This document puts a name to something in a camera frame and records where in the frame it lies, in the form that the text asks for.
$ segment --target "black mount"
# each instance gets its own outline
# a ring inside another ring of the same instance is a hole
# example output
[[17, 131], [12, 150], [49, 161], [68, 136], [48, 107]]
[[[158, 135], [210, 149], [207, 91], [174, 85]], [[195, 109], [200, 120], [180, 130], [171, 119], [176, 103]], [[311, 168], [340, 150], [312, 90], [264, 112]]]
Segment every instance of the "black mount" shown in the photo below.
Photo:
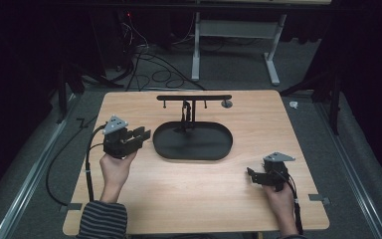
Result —
[[232, 98], [231, 95], [221, 95], [221, 96], [158, 96], [159, 101], [163, 101], [163, 107], [166, 108], [166, 101], [181, 101], [182, 105], [182, 126], [181, 129], [186, 131], [187, 128], [194, 128], [195, 125], [195, 112], [196, 112], [196, 102], [197, 101], [223, 101], [222, 106], [224, 108], [229, 108], [232, 106], [229, 100]]
[[274, 186], [275, 191], [282, 191], [284, 189], [284, 183], [289, 181], [289, 174], [287, 173], [287, 167], [284, 161], [292, 161], [293, 157], [287, 156], [280, 152], [274, 152], [264, 157], [264, 169], [266, 173], [254, 172], [247, 167], [247, 172], [251, 176], [254, 183]]
[[112, 157], [123, 159], [127, 155], [142, 148], [142, 143], [150, 138], [150, 130], [144, 126], [128, 130], [128, 123], [116, 116], [110, 118], [103, 130], [103, 151]]

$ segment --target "table leg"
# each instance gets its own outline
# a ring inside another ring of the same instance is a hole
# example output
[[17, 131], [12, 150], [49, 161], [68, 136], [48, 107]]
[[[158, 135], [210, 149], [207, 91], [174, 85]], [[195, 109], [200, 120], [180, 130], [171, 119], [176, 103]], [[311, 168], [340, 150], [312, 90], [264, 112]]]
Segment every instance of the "table leg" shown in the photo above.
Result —
[[194, 55], [192, 58], [191, 80], [200, 80], [200, 13], [195, 13]]
[[273, 56], [275, 55], [276, 48], [278, 47], [279, 39], [281, 38], [282, 30], [284, 29], [286, 14], [282, 14], [278, 25], [276, 27], [275, 36], [273, 39], [272, 48], [268, 53], [265, 53], [266, 66], [268, 67], [269, 75], [271, 77], [271, 82], [274, 86], [280, 84], [278, 73], [276, 72], [275, 64], [273, 63]]

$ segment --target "striped shirt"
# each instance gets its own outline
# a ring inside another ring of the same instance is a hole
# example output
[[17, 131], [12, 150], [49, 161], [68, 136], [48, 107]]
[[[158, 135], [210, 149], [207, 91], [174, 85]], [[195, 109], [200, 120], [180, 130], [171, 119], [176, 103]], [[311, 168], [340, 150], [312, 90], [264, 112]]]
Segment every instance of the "striped shirt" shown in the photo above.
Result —
[[122, 204], [89, 202], [83, 211], [80, 232], [76, 238], [122, 239], [125, 236], [126, 223], [126, 209]]

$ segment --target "human hand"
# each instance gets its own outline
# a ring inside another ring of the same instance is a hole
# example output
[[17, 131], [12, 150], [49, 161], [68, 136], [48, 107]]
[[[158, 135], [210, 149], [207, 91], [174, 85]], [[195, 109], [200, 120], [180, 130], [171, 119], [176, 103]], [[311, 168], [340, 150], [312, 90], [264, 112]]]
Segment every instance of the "human hand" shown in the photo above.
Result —
[[106, 153], [100, 159], [100, 167], [104, 180], [104, 188], [100, 201], [105, 203], [117, 202], [120, 190], [128, 179], [129, 168], [136, 155], [137, 151], [127, 155], [124, 159], [117, 159]]
[[298, 234], [293, 217], [293, 194], [289, 185], [284, 183], [284, 189], [279, 192], [275, 191], [274, 186], [263, 185], [263, 190], [278, 220], [281, 236]]

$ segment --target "wooden table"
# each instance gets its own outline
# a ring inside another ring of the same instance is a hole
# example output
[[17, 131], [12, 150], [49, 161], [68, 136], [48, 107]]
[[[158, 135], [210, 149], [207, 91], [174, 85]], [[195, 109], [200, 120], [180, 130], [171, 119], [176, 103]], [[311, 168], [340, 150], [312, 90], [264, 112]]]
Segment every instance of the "wooden table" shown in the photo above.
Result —
[[[127, 234], [278, 230], [262, 187], [247, 174], [247, 167], [263, 171], [263, 157], [275, 151], [296, 158], [286, 162], [286, 167], [296, 183], [304, 229], [328, 227], [322, 203], [308, 198], [317, 190], [278, 92], [109, 93], [96, 126], [117, 115], [129, 122], [128, 129], [145, 126], [154, 132], [164, 122], [181, 120], [182, 103], [167, 102], [164, 109], [163, 102], [156, 99], [161, 95], [231, 95], [229, 109], [221, 102], [207, 102], [204, 109], [204, 103], [197, 102], [196, 120], [221, 123], [234, 142], [223, 159], [194, 161], [165, 159], [156, 153], [151, 139], [145, 141], [118, 199], [128, 211]], [[98, 133], [93, 144], [102, 141], [103, 135]], [[102, 155], [102, 147], [91, 152], [95, 198], [103, 186], [98, 164]], [[88, 200], [83, 167], [72, 199], [83, 206], [68, 211], [65, 234], [78, 233]]]

